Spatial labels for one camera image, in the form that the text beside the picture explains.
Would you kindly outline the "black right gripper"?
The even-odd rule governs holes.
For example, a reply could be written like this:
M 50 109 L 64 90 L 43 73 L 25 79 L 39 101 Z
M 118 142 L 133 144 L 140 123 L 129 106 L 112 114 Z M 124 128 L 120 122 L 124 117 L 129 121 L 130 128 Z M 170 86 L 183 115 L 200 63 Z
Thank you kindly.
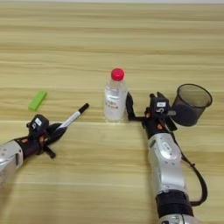
M 176 115 L 174 110 L 170 110 L 167 117 L 162 119 L 136 116 L 133 108 L 133 98 L 130 93 L 127 93 L 126 97 L 126 110 L 130 121 L 142 122 L 148 138 L 161 133 L 170 134 L 178 129 L 172 120 L 172 117 Z

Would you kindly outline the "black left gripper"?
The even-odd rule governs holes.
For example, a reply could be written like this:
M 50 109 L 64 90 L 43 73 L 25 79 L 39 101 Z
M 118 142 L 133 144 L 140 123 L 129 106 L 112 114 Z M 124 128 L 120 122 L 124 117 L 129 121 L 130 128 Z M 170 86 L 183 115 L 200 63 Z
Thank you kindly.
M 67 129 L 61 128 L 60 123 L 56 122 L 49 125 L 47 131 L 52 133 L 49 136 L 23 136 L 17 139 L 17 143 L 22 149 L 24 159 L 33 155 L 40 155 L 44 152 L 50 158 L 56 157 L 56 154 L 49 148 L 49 144 L 53 144 L 60 140 Z

